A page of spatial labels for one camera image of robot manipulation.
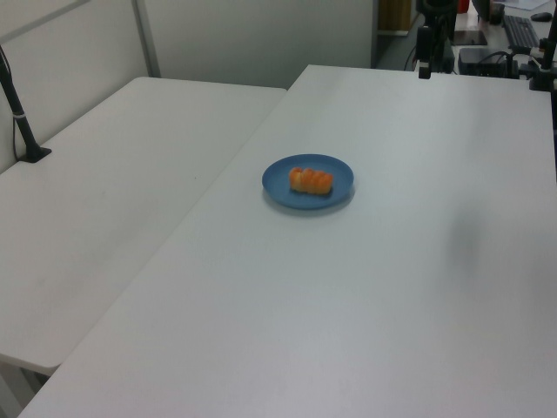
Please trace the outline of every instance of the tabletop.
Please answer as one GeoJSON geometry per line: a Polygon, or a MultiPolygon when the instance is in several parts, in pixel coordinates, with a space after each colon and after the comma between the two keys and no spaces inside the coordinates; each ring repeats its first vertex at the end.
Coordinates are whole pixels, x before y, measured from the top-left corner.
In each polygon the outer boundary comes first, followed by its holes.
{"type": "Polygon", "coordinates": [[[556,216],[547,94],[310,66],[21,416],[554,417],[556,216]]]}
{"type": "Polygon", "coordinates": [[[285,91],[138,78],[0,176],[0,361],[51,374],[285,91]]]}

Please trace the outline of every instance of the cubicle partition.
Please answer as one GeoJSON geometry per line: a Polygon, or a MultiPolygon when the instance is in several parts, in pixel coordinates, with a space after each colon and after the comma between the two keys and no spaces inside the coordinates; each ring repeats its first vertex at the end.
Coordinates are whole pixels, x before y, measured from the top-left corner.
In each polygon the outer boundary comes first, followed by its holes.
{"type": "Polygon", "coordinates": [[[163,78],[288,89],[308,64],[374,66],[379,0],[138,0],[163,78]]]}

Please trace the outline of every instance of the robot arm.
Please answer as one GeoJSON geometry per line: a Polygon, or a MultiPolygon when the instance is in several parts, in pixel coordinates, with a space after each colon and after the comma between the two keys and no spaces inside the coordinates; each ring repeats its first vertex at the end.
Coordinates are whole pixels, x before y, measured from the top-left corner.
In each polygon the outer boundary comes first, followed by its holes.
{"type": "Polygon", "coordinates": [[[419,78],[430,78],[432,68],[440,71],[447,39],[454,34],[458,0],[417,0],[416,11],[426,18],[418,29],[416,58],[419,60],[419,78]]]}

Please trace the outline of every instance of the computer mouse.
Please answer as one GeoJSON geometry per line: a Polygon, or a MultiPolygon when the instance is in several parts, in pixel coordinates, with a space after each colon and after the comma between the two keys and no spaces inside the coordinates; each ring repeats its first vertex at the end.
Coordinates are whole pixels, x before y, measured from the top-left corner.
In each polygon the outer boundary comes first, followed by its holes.
{"type": "Polygon", "coordinates": [[[553,15],[547,11],[544,11],[543,13],[536,13],[535,15],[532,15],[530,17],[534,22],[551,22],[551,19],[553,19],[553,15]]]}

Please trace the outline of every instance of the black stand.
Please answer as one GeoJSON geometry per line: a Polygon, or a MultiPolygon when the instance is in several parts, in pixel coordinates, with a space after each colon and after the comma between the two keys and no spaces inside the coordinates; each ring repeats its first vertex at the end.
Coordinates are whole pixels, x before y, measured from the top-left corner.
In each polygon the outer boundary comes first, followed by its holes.
{"type": "Polygon", "coordinates": [[[522,65],[520,74],[530,78],[530,90],[534,91],[553,91],[554,80],[557,78],[555,71],[552,70],[554,60],[555,45],[557,44],[557,4],[555,5],[554,20],[551,22],[551,29],[547,39],[542,40],[545,48],[541,67],[536,64],[522,65]]]}
{"type": "Polygon", "coordinates": [[[19,97],[17,96],[16,88],[12,82],[10,67],[3,54],[0,57],[0,82],[2,83],[3,92],[10,103],[11,111],[16,119],[23,141],[27,146],[27,153],[21,157],[20,160],[28,163],[36,163],[50,154],[51,150],[48,148],[41,148],[37,144],[29,126],[29,122],[27,121],[27,117],[25,116],[25,112],[23,111],[23,107],[21,106],[21,102],[19,101],[19,97]]]}

